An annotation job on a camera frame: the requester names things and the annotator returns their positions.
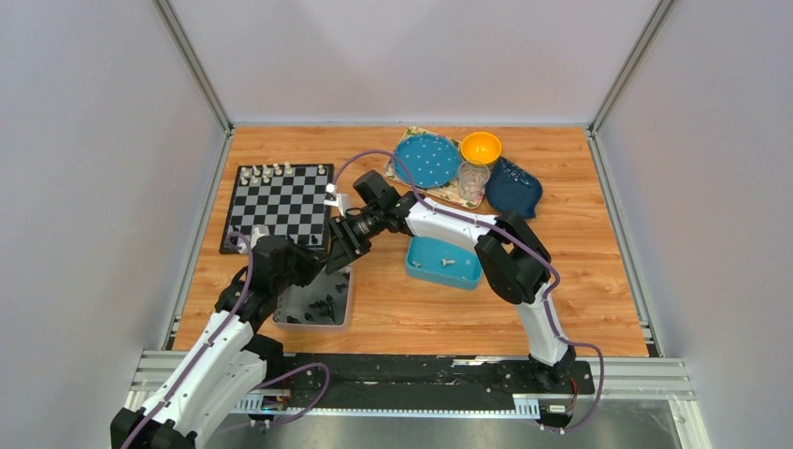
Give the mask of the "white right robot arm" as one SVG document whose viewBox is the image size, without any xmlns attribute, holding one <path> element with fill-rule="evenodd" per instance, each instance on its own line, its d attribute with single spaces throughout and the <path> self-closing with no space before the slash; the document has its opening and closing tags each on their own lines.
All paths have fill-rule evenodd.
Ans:
<svg viewBox="0 0 793 449">
<path fill-rule="evenodd" d="M 520 317 L 537 386 L 555 392 L 570 380 L 576 353 L 562 335 L 551 302 L 556 275 L 551 256 L 519 214 L 481 215 L 443 206 L 416 192 L 402 195 L 376 171 L 360 177 L 353 188 L 365 202 L 358 212 L 334 183 L 324 189 L 324 203 L 339 209 L 339 216 L 327 222 L 326 273 L 369 253 L 372 239 L 384 230 L 441 240 L 475 253 L 491 289 Z"/>
</svg>

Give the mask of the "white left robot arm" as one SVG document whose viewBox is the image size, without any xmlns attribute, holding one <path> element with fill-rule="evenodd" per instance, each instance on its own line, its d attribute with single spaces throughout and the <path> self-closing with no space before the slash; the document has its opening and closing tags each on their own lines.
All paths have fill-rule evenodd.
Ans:
<svg viewBox="0 0 793 449">
<path fill-rule="evenodd" d="M 112 419 L 111 447 L 202 448 L 244 395 L 284 379 L 281 343 L 258 331 L 288 288 L 316 279 L 328 252 L 283 236 L 235 236 L 247 265 L 219 294 L 200 339 L 163 384 Z"/>
</svg>

